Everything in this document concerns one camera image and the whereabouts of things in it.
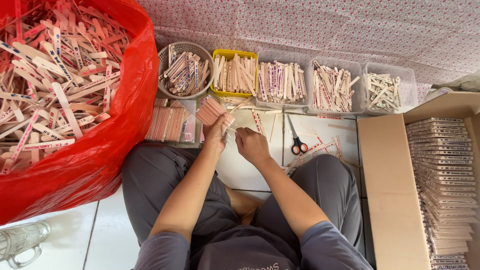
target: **hand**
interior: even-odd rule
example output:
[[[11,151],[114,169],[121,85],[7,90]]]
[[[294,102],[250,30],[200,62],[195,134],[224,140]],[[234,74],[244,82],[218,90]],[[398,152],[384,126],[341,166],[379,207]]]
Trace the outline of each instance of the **hand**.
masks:
[[[211,148],[223,152],[225,141],[223,140],[222,124],[227,119],[228,113],[221,114],[211,126],[204,125],[204,148]]]
[[[239,153],[255,167],[272,158],[268,151],[267,138],[248,127],[237,128],[235,142]]]

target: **scissors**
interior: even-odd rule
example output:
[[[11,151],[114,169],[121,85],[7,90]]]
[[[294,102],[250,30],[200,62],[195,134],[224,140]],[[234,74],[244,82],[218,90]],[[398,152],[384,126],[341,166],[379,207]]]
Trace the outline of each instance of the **scissors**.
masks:
[[[308,147],[306,144],[300,141],[299,137],[297,136],[297,133],[295,132],[295,129],[293,128],[292,120],[290,119],[290,115],[288,115],[288,122],[290,123],[290,128],[292,129],[293,133],[293,146],[292,146],[292,153],[295,155],[302,153],[306,153],[308,150]]]

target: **person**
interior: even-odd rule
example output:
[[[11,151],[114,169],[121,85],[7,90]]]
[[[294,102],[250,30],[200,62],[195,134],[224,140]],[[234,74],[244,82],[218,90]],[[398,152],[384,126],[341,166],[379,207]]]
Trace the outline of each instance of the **person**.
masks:
[[[371,270],[357,250],[362,217],[355,177],[319,155],[289,178],[267,140],[238,128],[239,153],[272,195],[262,204],[223,185],[221,115],[199,149],[141,144],[125,158],[123,195],[141,245],[135,270]]]

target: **red plastic bag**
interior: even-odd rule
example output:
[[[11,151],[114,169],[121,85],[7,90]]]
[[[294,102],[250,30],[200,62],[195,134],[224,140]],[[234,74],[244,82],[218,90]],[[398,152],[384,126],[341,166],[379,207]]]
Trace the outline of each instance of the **red plastic bag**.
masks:
[[[159,63],[152,21],[134,0],[84,3],[107,12],[133,37],[120,66],[111,118],[25,171],[0,176],[0,225],[110,196],[121,183],[123,159],[148,131]],[[5,14],[15,14],[13,5],[3,6],[0,18]]]

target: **gray pants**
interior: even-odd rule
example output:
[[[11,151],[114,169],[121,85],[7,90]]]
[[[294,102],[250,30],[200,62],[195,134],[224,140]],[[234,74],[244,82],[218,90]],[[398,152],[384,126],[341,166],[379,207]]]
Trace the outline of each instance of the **gray pants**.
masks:
[[[125,158],[122,167],[123,197],[139,244],[147,239],[165,201],[199,152],[199,149],[193,148],[142,144],[134,147]],[[294,171],[291,179],[358,248],[362,217],[357,184],[350,168],[332,155],[319,155]],[[230,198],[215,173],[192,233],[191,254],[195,254],[216,234],[238,225],[240,220],[232,211]],[[251,225],[281,237],[300,254],[298,238],[273,195],[257,210]]]

